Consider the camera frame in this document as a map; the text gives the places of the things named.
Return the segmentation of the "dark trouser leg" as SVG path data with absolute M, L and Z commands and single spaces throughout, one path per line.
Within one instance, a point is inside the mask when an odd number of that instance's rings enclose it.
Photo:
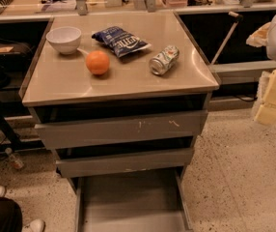
M 0 232 L 21 232 L 22 213 L 12 199 L 0 197 Z

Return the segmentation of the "grey drawer cabinet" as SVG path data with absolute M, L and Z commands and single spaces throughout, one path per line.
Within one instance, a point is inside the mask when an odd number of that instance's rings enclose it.
M 172 12 L 58 16 L 52 28 L 81 30 L 80 49 L 61 55 L 45 44 L 20 90 L 36 124 L 206 110 L 218 82 Z M 151 46 L 125 57 L 112 57 L 107 73 L 93 75 L 85 54 L 98 49 L 94 32 L 119 26 Z M 163 75 L 149 61 L 166 46 L 179 49 L 176 64 Z M 55 160 L 193 148 L 199 135 L 63 149 L 48 149 Z

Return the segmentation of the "open bottom grey drawer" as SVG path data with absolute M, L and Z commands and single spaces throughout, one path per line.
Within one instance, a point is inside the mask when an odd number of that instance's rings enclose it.
M 178 171 L 81 178 L 74 232 L 194 232 Z

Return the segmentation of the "orange fruit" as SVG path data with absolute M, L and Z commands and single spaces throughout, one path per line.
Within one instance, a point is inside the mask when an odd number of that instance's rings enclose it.
M 100 50 L 90 52 L 86 57 L 86 67 L 94 75 L 105 74 L 109 70 L 110 59 Z

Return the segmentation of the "middle grey drawer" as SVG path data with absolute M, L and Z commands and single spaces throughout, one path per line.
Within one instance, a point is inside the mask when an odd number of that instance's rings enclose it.
M 193 148 L 178 148 L 81 159 L 61 159 L 56 161 L 56 166 L 64 178 L 76 178 L 185 166 L 190 163 L 193 155 Z

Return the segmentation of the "white shoe lower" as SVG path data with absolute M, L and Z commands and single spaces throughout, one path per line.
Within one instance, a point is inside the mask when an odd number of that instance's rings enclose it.
M 43 232 L 45 222 L 42 219 L 35 219 L 22 227 L 21 232 Z

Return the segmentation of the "blue chip bag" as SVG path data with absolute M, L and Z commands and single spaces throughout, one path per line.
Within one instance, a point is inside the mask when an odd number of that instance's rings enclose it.
M 109 47 L 118 58 L 151 46 L 119 26 L 98 31 L 92 35 L 92 38 Z

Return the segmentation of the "top grey drawer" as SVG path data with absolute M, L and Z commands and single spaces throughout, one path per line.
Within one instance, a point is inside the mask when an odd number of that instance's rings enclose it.
M 199 135 L 206 110 L 36 124 L 46 149 L 63 149 Z

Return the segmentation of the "white bowl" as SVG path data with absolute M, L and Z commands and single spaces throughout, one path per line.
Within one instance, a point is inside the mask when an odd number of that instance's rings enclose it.
M 50 45 L 59 53 L 69 55 L 74 53 L 81 43 L 81 30 L 76 27 L 58 27 L 46 34 Z

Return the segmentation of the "plastic water bottle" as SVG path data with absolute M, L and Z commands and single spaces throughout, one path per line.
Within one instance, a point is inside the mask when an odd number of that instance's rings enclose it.
M 14 152 L 12 148 L 6 148 L 5 153 L 7 154 L 10 164 L 14 169 L 20 170 L 24 167 L 24 162 L 22 161 L 19 153 Z

